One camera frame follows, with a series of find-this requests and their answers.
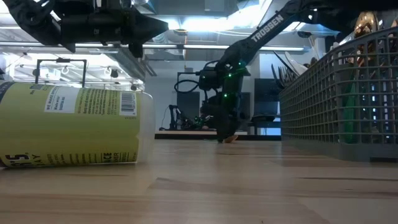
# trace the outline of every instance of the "barcode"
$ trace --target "barcode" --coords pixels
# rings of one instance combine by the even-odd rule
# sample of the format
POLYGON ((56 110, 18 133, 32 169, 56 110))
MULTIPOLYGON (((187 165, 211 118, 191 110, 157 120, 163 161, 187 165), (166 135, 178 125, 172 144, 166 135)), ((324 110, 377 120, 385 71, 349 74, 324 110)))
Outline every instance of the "barcode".
POLYGON ((136 93, 122 92, 120 97, 120 115, 137 116, 136 93))

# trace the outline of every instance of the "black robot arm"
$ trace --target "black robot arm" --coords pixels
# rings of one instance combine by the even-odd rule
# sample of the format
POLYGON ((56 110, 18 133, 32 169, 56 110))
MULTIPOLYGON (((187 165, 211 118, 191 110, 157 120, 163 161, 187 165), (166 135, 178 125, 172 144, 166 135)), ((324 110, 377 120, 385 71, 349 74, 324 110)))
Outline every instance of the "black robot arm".
POLYGON ((214 73, 203 72, 201 74, 202 83, 213 82, 223 88, 217 97, 216 105, 207 103, 203 106, 207 114, 213 115, 216 119, 219 141, 232 136, 243 119, 247 118, 247 115, 240 113, 243 76, 250 75, 246 70, 246 65, 256 56, 261 47, 293 22, 322 24, 327 28, 342 32, 343 35, 352 32, 361 11, 359 8, 345 7, 344 4, 338 5, 335 2, 334 0, 289 1, 272 18, 258 27, 253 34, 226 49, 216 64, 214 73))
POLYGON ((76 43, 117 42, 128 44, 133 56, 142 57, 143 43, 169 29, 166 22, 142 15, 120 0, 101 0, 101 7, 96 0, 3 1, 18 25, 33 38, 44 45, 60 44, 71 52, 75 52, 76 43))

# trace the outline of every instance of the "yellow can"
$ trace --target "yellow can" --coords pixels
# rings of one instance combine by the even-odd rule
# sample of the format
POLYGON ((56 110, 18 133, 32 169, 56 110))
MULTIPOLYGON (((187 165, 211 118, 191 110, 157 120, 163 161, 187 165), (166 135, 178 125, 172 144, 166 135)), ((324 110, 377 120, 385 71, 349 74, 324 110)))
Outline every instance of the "yellow can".
POLYGON ((3 166, 145 161, 154 131, 146 93, 0 82, 3 166))

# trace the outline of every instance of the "gray plastic basket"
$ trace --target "gray plastic basket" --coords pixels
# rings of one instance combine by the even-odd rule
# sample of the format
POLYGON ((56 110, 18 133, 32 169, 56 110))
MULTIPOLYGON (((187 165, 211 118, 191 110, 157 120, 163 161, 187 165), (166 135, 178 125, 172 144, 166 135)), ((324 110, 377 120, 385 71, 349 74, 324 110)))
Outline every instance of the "gray plastic basket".
POLYGON ((351 161, 397 159, 397 37, 395 27, 348 42, 284 89, 284 144, 351 161))

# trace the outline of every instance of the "wooden table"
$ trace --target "wooden table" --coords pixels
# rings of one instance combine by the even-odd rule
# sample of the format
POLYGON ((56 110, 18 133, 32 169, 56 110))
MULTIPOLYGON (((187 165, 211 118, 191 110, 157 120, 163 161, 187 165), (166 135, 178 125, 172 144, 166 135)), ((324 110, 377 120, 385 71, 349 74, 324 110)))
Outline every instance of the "wooden table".
POLYGON ((395 224, 397 174, 281 142, 162 140, 147 164, 0 170, 0 222, 395 224))

